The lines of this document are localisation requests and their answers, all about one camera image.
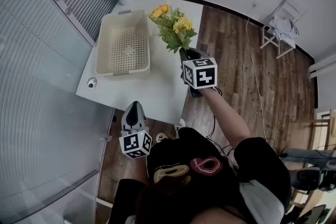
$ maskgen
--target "white sleeve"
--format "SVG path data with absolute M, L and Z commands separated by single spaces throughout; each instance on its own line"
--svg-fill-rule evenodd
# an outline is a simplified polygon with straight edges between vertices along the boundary
M 256 180 L 240 183 L 239 191 L 258 224 L 279 224 L 285 209 L 280 200 Z

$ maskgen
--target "white cloth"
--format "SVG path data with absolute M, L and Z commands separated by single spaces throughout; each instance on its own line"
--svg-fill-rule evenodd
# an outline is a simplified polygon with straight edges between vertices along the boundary
M 239 191 L 258 224 L 279 224 L 285 209 L 280 200 L 256 180 L 240 183 Z
M 269 33 L 295 48 L 295 38 L 299 36 L 299 31 L 291 20 L 274 16 L 269 25 L 271 26 Z
M 127 217 L 125 224 L 135 224 L 135 216 Z

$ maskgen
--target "yellow flower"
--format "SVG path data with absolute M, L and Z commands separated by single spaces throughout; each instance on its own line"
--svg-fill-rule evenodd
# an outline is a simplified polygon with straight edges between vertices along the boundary
M 161 5 L 160 9 L 162 10 L 162 12 L 166 13 L 168 12 L 168 6 L 167 5 Z
M 153 18 L 158 18 L 162 14 L 162 10 L 160 8 L 156 8 L 155 10 L 152 11 L 151 16 Z
M 193 25 L 194 23 L 192 20 L 188 20 L 185 16 L 183 16 L 175 22 L 173 30 L 176 34 L 178 34 L 182 29 L 186 31 L 191 30 L 193 28 Z

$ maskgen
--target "power outlet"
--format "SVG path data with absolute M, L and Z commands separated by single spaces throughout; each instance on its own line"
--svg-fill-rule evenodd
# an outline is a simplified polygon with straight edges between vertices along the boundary
M 259 6 L 259 2 L 253 1 L 252 3 L 252 7 L 256 8 Z

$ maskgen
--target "white basket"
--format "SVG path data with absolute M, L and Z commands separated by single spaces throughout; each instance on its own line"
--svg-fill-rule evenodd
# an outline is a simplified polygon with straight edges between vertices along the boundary
M 144 10 L 107 14 L 98 38 L 96 72 L 117 76 L 149 71 L 149 37 Z

